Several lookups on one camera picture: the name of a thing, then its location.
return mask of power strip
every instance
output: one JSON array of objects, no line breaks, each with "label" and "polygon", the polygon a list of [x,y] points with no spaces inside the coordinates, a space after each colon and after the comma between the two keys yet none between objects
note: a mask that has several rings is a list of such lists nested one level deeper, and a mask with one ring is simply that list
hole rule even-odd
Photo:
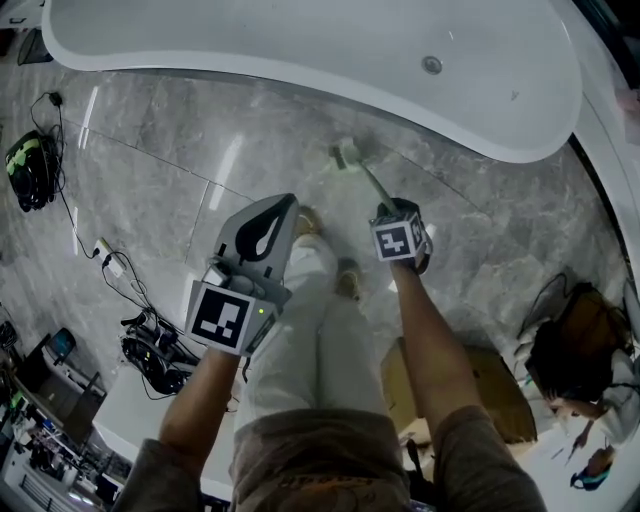
[{"label": "power strip", "polygon": [[94,251],[95,249],[98,249],[99,251],[97,254],[97,258],[100,260],[100,263],[104,263],[104,260],[107,258],[107,256],[111,254],[111,259],[109,260],[109,265],[107,265],[107,268],[111,270],[111,273],[114,276],[120,277],[122,274],[124,274],[125,266],[122,263],[122,260],[118,258],[117,254],[112,254],[113,251],[104,238],[98,239]]}]

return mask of bathtub drain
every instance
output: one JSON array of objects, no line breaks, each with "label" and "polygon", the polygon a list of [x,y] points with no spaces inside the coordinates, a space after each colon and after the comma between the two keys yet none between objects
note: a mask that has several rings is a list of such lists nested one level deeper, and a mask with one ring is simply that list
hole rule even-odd
[{"label": "bathtub drain", "polygon": [[430,75],[439,75],[442,71],[442,62],[437,57],[429,55],[422,59],[422,69]]}]

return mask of white brush handle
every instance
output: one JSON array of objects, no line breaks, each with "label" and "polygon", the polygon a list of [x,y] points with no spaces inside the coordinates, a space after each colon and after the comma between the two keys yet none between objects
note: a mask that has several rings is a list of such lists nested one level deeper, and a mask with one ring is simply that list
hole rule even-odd
[{"label": "white brush handle", "polygon": [[360,168],[364,171],[364,173],[369,178],[369,181],[373,185],[373,188],[376,189],[376,191],[378,192],[378,195],[380,196],[380,199],[382,199],[382,202],[387,207],[389,212],[392,214],[398,213],[398,208],[393,203],[393,201],[391,200],[391,197],[389,197],[389,194],[387,194],[387,191],[384,189],[384,187],[378,181],[378,179],[373,175],[373,173],[369,169],[365,167],[365,165],[362,162],[358,162],[358,164],[360,165]]}]

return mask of gray marble floor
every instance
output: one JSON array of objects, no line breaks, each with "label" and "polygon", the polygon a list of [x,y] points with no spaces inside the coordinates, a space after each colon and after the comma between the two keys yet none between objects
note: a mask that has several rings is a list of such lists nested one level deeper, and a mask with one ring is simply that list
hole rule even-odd
[{"label": "gray marble floor", "polygon": [[[513,344],[538,291],[571,269],[619,302],[626,268],[604,208],[569,146],[527,165],[482,157],[427,130],[354,106],[159,73],[81,73],[53,62],[0,61],[0,150],[31,129],[44,92],[64,99],[65,194],[90,248],[125,251],[152,302],[178,325],[226,220],[251,201],[294,192],[321,215],[330,243],[364,271],[361,308],[382,357],[400,333],[391,275],[373,255],[376,196],[331,170],[327,148],[354,135],[392,195],[436,227],[424,283],[465,343]],[[93,91],[95,104],[83,136]],[[55,111],[35,111],[45,126]],[[24,214],[0,173],[0,300],[24,348],[69,328],[107,387],[120,364],[119,321],[136,309],[73,252],[62,201]],[[132,294],[128,282],[114,282]]]}]

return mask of shoe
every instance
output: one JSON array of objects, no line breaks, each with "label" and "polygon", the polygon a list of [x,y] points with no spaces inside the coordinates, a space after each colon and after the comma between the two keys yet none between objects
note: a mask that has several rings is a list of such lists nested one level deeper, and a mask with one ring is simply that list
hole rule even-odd
[{"label": "shoe", "polygon": [[338,278],[336,280],[336,295],[347,299],[360,301],[360,268],[351,259],[341,259],[338,262]]},{"label": "shoe", "polygon": [[319,235],[322,231],[320,217],[308,206],[301,206],[296,223],[295,240],[304,235]]}]

